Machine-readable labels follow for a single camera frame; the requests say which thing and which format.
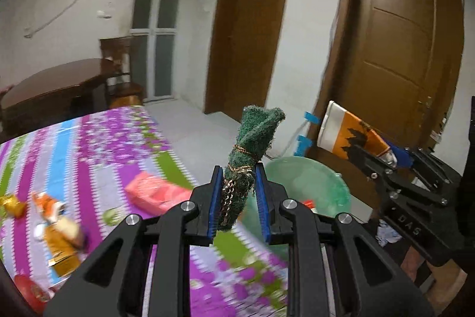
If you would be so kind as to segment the brown wooden door right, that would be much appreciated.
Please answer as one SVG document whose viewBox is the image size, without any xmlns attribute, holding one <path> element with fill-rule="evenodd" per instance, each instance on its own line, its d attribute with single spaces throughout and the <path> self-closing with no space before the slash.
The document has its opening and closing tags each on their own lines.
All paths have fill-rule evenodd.
<svg viewBox="0 0 475 317">
<path fill-rule="evenodd" d="M 335 101 L 399 146 L 432 147 L 461 170 L 454 134 L 462 0 L 339 0 L 315 113 Z"/>
</svg>

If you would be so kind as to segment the blue tape upper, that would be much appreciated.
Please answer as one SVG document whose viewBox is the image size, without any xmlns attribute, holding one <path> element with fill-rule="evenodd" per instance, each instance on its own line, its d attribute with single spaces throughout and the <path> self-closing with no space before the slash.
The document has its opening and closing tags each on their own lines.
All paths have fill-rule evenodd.
<svg viewBox="0 0 475 317">
<path fill-rule="evenodd" d="M 313 124 L 313 125 L 319 125 L 319 124 L 320 124 L 320 118 L 317 117 L 317 116 L 315 116 L 315 115 L 313 115 L 313 114 L 310 113 L 310 112 L 306 112 L 306 113 L 304 114 L 304 119 L 305 119 L 307 122 L 309 122 L 309 123 L 311 123 L 311 124 Z"/>
</svg>

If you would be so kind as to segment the green lined trash bin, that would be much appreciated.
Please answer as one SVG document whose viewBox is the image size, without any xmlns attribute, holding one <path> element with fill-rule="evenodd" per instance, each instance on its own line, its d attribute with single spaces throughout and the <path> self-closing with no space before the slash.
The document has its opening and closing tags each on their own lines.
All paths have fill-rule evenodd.
<svg viewBox="0 0 475 317">
<path fill-rule="evenodd" d="M 334 218 L 341 212 L 350 212 L 352 196 L 341 175 L 325 164 L 304 157 L 282 157 L 264 165 L 267 180 L 283 185 L 286 194 L 302 204 L 312 202 L 316 213 Z M 238 227 L 271 252 L 286 259 L 285 245 L 266 244 L 262 237 L 259 211 L 253 194 L 248 196 Z"/>
</svg>

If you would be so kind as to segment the crumpled blue white cloth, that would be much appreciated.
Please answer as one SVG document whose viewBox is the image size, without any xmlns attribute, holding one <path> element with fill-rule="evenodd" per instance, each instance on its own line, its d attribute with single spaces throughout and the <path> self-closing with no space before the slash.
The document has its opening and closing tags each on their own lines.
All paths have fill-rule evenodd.
<svg viewBox="0 0 475 317">
<path fill-rule="evenodd" d="M 385 247 L 388 244 L 395 244 L 402 239 L 402 236 L 394 230 L 384 220 L 379 220 L 379 225 L 376 232 L 376 240 L 381 247 Z"/>
</svg>

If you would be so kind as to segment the gold foil wrapper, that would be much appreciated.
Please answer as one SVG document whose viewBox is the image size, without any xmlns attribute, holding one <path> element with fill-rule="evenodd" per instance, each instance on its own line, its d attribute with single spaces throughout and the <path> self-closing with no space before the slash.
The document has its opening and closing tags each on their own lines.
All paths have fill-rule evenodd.
<svg viewBox="0 0 475 317">
<path fill-rule="evenodd" d="M 26 211 L 26 202 L 20 201 L 15 195 L 3 195 L 0 202 L 8 216 L 15 219 L 19 219 L 24 216 Z"/>
</svg>

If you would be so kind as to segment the blue tape lower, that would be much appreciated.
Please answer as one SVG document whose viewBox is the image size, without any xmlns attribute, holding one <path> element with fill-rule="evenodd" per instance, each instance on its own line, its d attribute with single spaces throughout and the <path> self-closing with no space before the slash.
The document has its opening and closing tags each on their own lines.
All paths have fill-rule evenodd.
<svg viewBox="0 0 475 317">
<path fill-rule="evenodd" d="M 294 152 L 294 156 L 304 157 L 308 149 L 312 147 L 313 141 L 312 139 L 307 138 L 306 136 L 303 136 L 302 134 L 297 136 L 296 141 L 297 141 L 297 146 Z"/>
</svg>

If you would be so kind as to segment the colourful striped tablecloth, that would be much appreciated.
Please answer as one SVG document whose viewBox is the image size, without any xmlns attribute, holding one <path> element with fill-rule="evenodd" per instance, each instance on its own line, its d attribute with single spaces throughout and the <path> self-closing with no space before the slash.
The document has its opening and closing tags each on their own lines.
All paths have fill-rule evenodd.
<svg viewBox="0 0 475 317">
<path fill-rule="evenodd" d="M 141 172 L 191 189 L 197 181 L 141 106 L 57 123 L 1 143 L 1 193 L 24 203 L 45 192 L 96 247 L 137 211 L 126 186 Z M 190 250 L 194 316 L 285 316 L 286 263 L 244 227 Z"/>
</svg>

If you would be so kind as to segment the blue tape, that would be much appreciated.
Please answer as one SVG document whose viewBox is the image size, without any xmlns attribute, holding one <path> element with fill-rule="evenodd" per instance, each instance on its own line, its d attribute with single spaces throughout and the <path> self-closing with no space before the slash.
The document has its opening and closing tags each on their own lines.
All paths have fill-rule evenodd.
<svg viewBox="0 0 475 317">
<path fill-rule="evenodd" d="M 303 136 L 302 134 L 297 136 L 296 141 L 297 141 L 297 146 L 294 152 L 294 156 L 304 157 L 308 149 L 312 147 L 313 141 L 312 139 L 307 138 L 306 136 Z"/>
<path fill-rule="evenodd" d="M 311 123 L 311 124 L 313 124 L 313 125 L 319 125 L 319 124 L 320 124 L 320 118 L 317 117 L 317 116 L 315 116 L 315 115 L 313 115 L 313 114 L 310 113 L 310 112 L 306 112 L 306 113 L 304 114 L 304 119 L 305 119 L 307 122 L 309 122 L 309 123 Z"/>
</svg>

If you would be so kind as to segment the wooden chair by glass door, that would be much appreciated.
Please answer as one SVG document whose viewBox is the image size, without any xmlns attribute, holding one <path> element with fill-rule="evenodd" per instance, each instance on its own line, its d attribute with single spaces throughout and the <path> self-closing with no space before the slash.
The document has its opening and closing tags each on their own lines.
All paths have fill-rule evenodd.
<svg viewBox="0 0 475 317">
<path fill-rule="evenodd" d="M 131 41 L 131 36 L 99 40 L 102 59 L 112 64 L 112 71 L 105 81 L 105 99 L 110 109 L 143 105 L 143 87 L 132 81 Z"/>
</svg>

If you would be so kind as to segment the white glass double door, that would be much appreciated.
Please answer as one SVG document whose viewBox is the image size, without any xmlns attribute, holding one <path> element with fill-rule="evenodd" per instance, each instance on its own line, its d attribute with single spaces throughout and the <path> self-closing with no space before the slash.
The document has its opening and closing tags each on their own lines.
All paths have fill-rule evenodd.
<svg viewBox="0 0 475 317">
<path fill-rule="evenodd" d="M 172 68 L 180 0 L 134 0 L 131 79 L 145 100 L 172 97 Z"/>
</svg>

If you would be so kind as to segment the green scouring pad bundle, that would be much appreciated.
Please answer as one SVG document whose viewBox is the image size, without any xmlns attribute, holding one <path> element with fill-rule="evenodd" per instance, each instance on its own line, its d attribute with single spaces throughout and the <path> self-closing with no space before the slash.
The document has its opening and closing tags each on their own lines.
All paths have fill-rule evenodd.
<svg viewBox="0 0 475 317">
<path fill-rule="evenodd" d="M 285 113 L 280 108 L 248 105 L 243 109 L 241 125 L 224 170 L 218 221 L 220 231 L 231 230 L 241 215 L 248 194 L 255 186 L 256 166 L 269 149 L 278 125 L 284 119 Z"/>
</svg>

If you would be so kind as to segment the brown wooden door middle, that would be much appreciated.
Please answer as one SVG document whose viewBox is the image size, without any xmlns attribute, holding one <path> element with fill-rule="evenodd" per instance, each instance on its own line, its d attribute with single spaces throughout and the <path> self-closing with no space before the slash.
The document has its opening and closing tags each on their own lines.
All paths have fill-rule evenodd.
<svg viewBox="0 0 475 317">
<path fill-rule="evenodd" d="M 206 83 L 206 114 L 239 121 L 266 103 L 286 0 L 217 0 Z"/>
</svg>

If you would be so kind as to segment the golden brown snack bag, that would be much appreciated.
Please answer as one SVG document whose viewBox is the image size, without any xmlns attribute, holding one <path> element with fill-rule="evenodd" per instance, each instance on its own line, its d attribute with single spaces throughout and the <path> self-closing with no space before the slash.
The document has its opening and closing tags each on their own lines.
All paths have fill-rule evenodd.
<svg viewBox="0 0 475 317">
<path fill-rule="evenodd" d="M 58 277 L 69 276 L 79 267 L 79 252 L 85 246 L 85 235 L 77 222 L 60 216 L 46 227 L 44 240 L 51 254 L 48 266 Z"/>
</svg>

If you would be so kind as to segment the brown wooden door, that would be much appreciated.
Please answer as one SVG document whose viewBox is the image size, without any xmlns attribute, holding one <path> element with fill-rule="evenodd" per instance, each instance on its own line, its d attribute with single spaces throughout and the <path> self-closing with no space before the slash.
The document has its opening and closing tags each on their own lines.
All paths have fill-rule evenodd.
<svg viewBox="0 0 475 317">
<path fill-rule="evenodd" d="M 461 170 L 454 134 L 462 0 L 339 0 L 315 113 L 335 101 L 399 146 L 432 147 Z"/>
<path fill-rule="evenodd" d="M 286 0 L 217 0 L 206 83 L 206 114 L 239 121 L 266 103 Z"/>
</svg>

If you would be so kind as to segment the red round object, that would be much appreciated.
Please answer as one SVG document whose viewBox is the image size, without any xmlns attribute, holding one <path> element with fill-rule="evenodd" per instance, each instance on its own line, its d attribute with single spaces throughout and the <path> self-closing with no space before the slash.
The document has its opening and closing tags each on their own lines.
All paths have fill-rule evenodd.
<svg viewBox="0 0 475 317">
<path fill-rule="evenodd" d="M 52 299 L 52 293 L 44 290 L 40 285 L 23 274 L 15 275 L 14 283 L 31 309 L 38 316 L 42 316 L 47 303 Z"/>
</svg>

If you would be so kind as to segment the red packet on table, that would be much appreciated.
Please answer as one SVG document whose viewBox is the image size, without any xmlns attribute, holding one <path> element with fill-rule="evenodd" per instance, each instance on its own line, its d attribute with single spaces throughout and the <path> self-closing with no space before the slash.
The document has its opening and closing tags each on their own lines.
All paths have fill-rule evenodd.
<svg viewBox="0 0 475 317">
<path fill-rule="evenodd" d="M 191 198 L 191 190 L 175 185 L 156 175 L 142 171 L 125 187 L 132 204 L 144 212 L 160 216 Z"/>
</svg>

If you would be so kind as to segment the dark wooden dining table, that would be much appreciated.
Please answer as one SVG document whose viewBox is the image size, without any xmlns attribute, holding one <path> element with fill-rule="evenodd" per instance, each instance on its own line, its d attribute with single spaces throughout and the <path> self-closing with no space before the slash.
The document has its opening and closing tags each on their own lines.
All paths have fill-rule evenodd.
<svg viewBox="0 0 475 317">
<path fill-rule="evenodd" d="M 80 59 L 49 67 L 16 84 L 1 99 L 2 135 L 31 131 L 107 109 L 108 59 Z"/>
</svg>

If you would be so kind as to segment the white wall switch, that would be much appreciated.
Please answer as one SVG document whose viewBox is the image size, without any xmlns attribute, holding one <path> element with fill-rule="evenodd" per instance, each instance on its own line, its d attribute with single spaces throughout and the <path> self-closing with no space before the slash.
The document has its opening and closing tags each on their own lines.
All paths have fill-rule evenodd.
<svg viewBox="0 0 475 317">
<path fill-rule="evenodd" d="M 96 16 L 97 16 L 98 18 L 103 18 L 103 19 L 110 19 L 110 18 L 112 18 L 112 15 L 109 14 L 109 13 L 106 13 L 104 10 L 98 10 L 98 11 L 96 12 Z"/>
</svg>

